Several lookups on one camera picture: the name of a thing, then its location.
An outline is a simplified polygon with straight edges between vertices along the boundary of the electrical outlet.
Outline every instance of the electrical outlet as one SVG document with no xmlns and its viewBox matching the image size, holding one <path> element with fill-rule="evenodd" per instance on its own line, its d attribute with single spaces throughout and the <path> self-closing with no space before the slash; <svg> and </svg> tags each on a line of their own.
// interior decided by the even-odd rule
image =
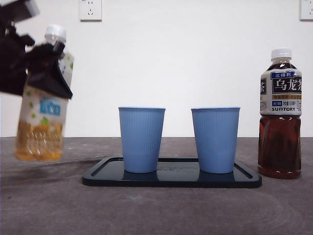
<svg viewBox="0 0 313 235">
<path fill-rule="evenodd" d="M 300 20 L 313 20 L 313 0 L 300 0 Z"/>
<path fill-rule="evenodd" d="M 81 21 L 102 20 L 102 0 L 79 0 Z"/>
</svg>

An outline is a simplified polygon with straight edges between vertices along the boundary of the yellow tea bottle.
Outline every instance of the yellow tea bottle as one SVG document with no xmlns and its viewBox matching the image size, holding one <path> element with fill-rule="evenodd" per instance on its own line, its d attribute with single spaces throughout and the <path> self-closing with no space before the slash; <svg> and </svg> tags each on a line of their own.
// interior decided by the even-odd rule
<svg viewBox="0 0 313 235">
<path fill-rule="evenodd" d="M 45 38 L 52 45 L 56 41 L 65 44 L 66 31 L 52 24 L 47 27 Z M 59 60 L 59 67 L 64 80 L 70 86 L 72 55 L 65 52 L 64 57 Z M 57 161 L 61 158 L 67 103 L 67 98 L 32 87 L 26 81 L 15 145 L 17 159 Z"/>
</svg>

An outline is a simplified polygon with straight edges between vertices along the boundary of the dark countertop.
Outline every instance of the dark countertop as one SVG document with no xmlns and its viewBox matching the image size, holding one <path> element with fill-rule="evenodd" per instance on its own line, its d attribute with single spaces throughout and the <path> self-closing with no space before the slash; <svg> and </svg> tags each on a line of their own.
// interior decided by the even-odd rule
<svg viewBox="0 0 313 235">
<path fill-rule="evenodd" d="M 257 138 L 236 160 L 257 171 Z M 263 176 L 260 188 L 88 187 L 82 173 L 121 156 L 120 138 L 65 138 L 57 163 L 20 162 L 1 138 L 2 235 L 313 234 L 313 138 L 302 140 L 299 179 Z M 160 157 L 197 157 L 194 138 L 163 138 Z"/>
</svg>

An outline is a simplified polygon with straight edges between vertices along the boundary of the black tray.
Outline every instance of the black tray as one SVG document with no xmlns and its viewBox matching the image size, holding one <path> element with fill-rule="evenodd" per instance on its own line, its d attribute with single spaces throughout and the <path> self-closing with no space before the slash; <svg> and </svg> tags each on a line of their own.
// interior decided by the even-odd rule
<svg viewBox="0 0 313 235">
<path fill-rule="evenodd" d="M 152 173 L 124 170 L 123 158 L 107 157 L 83 174 L 83 184 L 115 187 L 257 188 L 262 178 L 246 166 L 235 163 L 227 174 L 201 171 L 197 158 L 159 158 Z"/>
</svg>

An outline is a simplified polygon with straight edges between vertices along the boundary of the bottle cap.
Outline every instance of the bottle cap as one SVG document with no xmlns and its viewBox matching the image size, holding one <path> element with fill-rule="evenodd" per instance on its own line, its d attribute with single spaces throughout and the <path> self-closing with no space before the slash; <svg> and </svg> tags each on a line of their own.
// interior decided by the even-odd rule
<svg viewBox="0 0 313 235">
<path fill-rule="evenodd" d="M 46 32 L 45 32 L 45 37 L 47 35 L 51 35 L 53 37 L 59 37 L 64 39 L 64 41 L 66 42 L 67 39 L 67 32 L 66 30 L 62 27 L 59 26 L 57 24 L 49 24 L 47 26 Z"/>
<path fill-rule="evenodd" d="M 277 48 L 272 50 L 272 59 L 279 57 L 289 57 L 291 58 L 291 49 L 287 47 Z"/>
</svg>

